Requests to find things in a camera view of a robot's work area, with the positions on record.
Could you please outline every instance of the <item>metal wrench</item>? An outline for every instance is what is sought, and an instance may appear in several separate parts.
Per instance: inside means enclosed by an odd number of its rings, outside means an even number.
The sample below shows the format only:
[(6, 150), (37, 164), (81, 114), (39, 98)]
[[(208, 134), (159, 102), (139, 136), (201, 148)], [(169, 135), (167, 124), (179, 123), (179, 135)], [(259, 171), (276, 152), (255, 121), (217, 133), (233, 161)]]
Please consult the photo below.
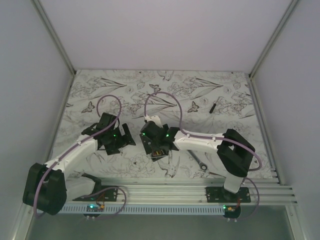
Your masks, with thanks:
[(208, 166), (206, 164), (204, 164), (202, 161), (200, 161), (200, 159), (197, 157), (197, 155), (195, 155), (195, 153), (191, 150), (187, 150), (188, 153), (191, 155), (191, 157), (194, 158), (194, 160), (196, 160), (196, 162), (199, 164), (199, 167), (202, 171), (207, 171)]

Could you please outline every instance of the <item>black mounting plate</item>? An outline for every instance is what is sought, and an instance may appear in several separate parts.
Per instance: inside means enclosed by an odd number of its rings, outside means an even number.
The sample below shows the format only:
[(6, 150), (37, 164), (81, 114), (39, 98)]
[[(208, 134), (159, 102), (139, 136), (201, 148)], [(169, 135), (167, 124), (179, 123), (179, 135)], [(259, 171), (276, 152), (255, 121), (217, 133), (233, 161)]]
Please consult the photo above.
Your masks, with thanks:
[(240, 187), (237, 193), (231, 193), (223, 186), (208, 186), (205, 188), (206, 200), (208, 203), (251, 203), (249, 188)]
[[(106, 189), (106, 188), (109, 188), (109, 187), (116, 187), (116, 186), (105, 186), (105, 185), (102, 185), (100, 190), (102, 189)], [(95, 196), (92, 196), (92, 197), (78, 197), (72, 201), (75, 201), (75, 202), (96, 202), (97, 198), (99, 196), (101, 196), (101, 194), (97, 194)], [(104, 192), (104, 201), (105, 202), (116, 202), (117, 201), (117, 197), (118, 197), (118, 189), (116, 188), (113, 188), (113, 189), (109, 189), (109, 190), (106, 190)]]

